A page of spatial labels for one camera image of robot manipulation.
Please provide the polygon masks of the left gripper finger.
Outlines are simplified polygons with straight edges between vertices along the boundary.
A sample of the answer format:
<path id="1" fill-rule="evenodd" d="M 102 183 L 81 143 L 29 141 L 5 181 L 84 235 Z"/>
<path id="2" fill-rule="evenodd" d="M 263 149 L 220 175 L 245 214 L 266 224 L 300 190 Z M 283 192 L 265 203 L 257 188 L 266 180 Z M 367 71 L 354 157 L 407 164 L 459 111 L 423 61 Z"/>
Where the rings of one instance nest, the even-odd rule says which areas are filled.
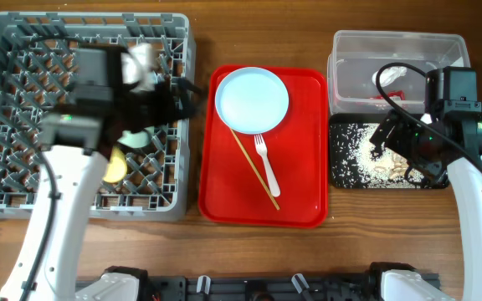
<path id="1" fill-rule="evenodd" d="M 187 78 L 177 78 L 176 83 L 180 90 L 190 91 L 196 94 L 201 94 L 203 92 L 202 89 L 198 88 L 192 81 Z"/>
<path id="2" fill-rule="evenodd" d="M 197 112 L 198 107 L 191 100 L 180 98 L 178 103 L 173 104 L 169 122 L 191 119 Z"/>

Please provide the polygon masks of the green plastic bowl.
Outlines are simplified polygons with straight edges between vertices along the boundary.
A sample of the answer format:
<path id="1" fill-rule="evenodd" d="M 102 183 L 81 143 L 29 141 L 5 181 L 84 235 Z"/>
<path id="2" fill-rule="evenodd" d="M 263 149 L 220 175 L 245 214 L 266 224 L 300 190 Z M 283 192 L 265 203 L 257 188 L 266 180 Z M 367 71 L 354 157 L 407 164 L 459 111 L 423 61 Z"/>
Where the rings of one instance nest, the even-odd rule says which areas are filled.
<path id="1" fill-rule="evenodd" d="M 153 134 L 153 126 L 146 127 L 144 130 L 136 133 L 125 130 L 122 132 L 122 136 L 117 142 L 133 149 L 143 148 L 151 143 Z"/>

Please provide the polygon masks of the yellow plastic cup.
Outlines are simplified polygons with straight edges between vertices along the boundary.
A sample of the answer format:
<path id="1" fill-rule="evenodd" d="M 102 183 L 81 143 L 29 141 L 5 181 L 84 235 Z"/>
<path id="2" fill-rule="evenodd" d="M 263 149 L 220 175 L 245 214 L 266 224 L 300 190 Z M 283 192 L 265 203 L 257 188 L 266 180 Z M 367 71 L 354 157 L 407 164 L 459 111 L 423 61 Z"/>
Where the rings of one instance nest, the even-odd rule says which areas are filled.
<path id="1" fill-rule="evenodd" d="M 127 175 L 126 156 L 122 150 L 116 146 L 113 147 L 110 162 L 106 167 L 103 181 L 113 184 L 120 182 Z"/>

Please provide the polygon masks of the red snack wrapper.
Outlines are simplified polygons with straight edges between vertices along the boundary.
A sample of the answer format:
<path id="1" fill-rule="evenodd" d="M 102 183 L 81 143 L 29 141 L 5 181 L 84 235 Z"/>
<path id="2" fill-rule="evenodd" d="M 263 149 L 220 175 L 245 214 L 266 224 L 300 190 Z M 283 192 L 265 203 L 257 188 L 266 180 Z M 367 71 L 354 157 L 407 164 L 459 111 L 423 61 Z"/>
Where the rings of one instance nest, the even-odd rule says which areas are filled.
<path id="1" fill-rule="evenodd" d="M 394 90 L 394 91 L 387 92 L 387 97 L 395 102 L 405 100 L 405 94 L 402 90 Z M 379 94 L 371 97 L 371 99 L 384 99 L 384 98 Z"/>

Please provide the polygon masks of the white tissue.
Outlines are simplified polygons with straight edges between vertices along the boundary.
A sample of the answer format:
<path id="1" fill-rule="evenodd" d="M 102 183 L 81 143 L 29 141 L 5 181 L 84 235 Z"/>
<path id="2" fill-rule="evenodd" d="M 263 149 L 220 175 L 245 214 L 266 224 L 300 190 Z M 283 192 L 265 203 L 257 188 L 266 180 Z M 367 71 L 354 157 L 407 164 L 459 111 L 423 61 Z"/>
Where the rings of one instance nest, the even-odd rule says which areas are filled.
<path id="1" fill-rule="evenodd" d="M 387 87 L 395 80 L 406 75 L 408 69 L 403 66 L 392 66 L 382 71 L 379 77 L 379 84 L 381 87 Z"/>

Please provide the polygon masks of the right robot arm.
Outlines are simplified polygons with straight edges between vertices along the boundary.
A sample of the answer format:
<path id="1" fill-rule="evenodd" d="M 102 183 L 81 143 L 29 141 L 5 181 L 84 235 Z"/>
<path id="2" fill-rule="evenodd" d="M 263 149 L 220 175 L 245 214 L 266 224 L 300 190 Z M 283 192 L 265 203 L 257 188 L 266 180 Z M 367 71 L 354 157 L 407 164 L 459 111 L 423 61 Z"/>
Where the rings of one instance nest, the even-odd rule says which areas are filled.
<path id="1" fill-rule="evenodd" d="M 425 79 L 424 114 L 417 118 L 384 91 L 390 69 Z M 370 142 L 403 157 L 430 185 L 449 182 L 457 202 L 464 255 L 464 300 L 482 300 L 482 104 L 472 68 L 448 66 L 424 72 L 411 64 L 382 66 L 372 77 L 391 110 Z"/>

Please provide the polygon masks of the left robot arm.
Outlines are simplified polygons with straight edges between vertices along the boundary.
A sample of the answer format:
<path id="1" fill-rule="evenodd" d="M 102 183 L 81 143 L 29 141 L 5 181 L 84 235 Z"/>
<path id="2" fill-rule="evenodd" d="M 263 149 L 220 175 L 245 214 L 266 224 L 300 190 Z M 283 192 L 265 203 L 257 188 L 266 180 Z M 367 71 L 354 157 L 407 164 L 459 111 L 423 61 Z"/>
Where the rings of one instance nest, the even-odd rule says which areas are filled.
<path id="1" fill-rule="evenodd" d="M 196 114 L 191 80 L 172 79 L 138 90 L 146 78 L 123 80 L 127 49 L 105 44 L 78 48 L 74 102 L 55 105 L 41 119 L 38 190 L 16 264 L 1 300 L 150 300 L 145 269 L 111 266 L 89 286 L 76 288 L 91 201 L 100 188 L 113 146 L 124 131 L 185 120 Z"/>

